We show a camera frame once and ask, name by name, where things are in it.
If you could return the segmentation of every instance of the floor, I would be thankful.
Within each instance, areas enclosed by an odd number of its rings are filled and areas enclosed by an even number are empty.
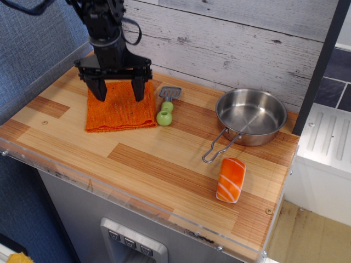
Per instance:
[[[267,251],[279,263],[350,263],[351,227],[284,201]]]

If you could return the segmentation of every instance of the frying pan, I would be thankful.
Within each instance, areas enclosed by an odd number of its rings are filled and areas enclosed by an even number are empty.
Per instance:
[[[205,163],[212,163],[233,143],[245,146],[269,143],[287,120],[284,104],[270,93],[257,89],[236,89],[223,94],[216,103],[216,114],[224,129],[202,157]],[[231,142],[207,160],[222,135]]]

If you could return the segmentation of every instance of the spatula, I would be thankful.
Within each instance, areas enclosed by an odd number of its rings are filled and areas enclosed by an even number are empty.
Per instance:
[[[174,108],[172,99],[179,98],[181,93],[182,89],[178,87],[164,86],[161,89],[160,97],[164,98],[165,101],[161,105],[161,111],[156,116],[159,125],[168,126],[172,123],[172,111]]]

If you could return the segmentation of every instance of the spatula handle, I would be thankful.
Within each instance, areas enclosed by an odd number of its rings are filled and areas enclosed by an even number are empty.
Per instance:
[[[161,126],[168,126],[172,123],[173,103],[164,101],[161,105],[161,111],[156,115],[157,123]]]

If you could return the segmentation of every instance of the button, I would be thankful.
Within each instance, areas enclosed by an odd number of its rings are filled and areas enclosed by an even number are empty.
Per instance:
[[[142,253],[144,253],[147,256],[152,256],[152,250],[150,248],[147,248],[143,245],[140,246],[140,250]]]
[[[137,248],[137,245],[135,244],[134,241],[128,239],[128,238],[124,238],[124,243],[129,246],[130,248]]]
[[[116,241],[121,240],[120,235],[115,232],[112,232],[111,230],[109,230],[109,236]]]

